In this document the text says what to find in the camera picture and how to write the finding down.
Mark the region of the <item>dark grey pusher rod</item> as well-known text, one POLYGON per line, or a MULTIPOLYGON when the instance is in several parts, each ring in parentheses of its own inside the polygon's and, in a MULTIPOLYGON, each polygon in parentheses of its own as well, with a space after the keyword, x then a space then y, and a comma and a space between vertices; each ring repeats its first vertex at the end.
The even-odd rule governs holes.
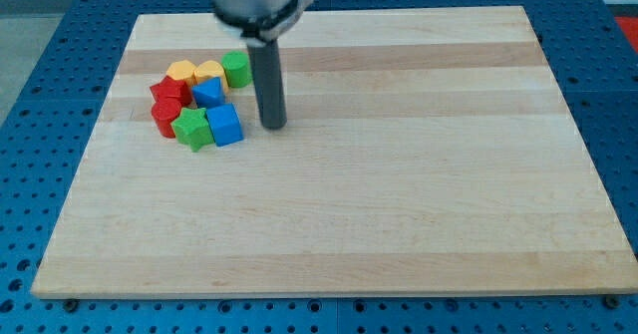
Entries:
POLYGON ((248 47, 260 123, 267 130, 282 129, 287 123, 278 42, 248 47))

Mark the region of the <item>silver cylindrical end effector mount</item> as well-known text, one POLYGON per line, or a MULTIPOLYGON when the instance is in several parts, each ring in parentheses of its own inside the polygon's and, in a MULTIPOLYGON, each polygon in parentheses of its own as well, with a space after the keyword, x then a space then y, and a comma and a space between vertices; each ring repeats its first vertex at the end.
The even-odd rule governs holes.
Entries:
POLYGON ((274 42, 288 32, 314 0, 210 0, 214 16, 245 42, 274 42))

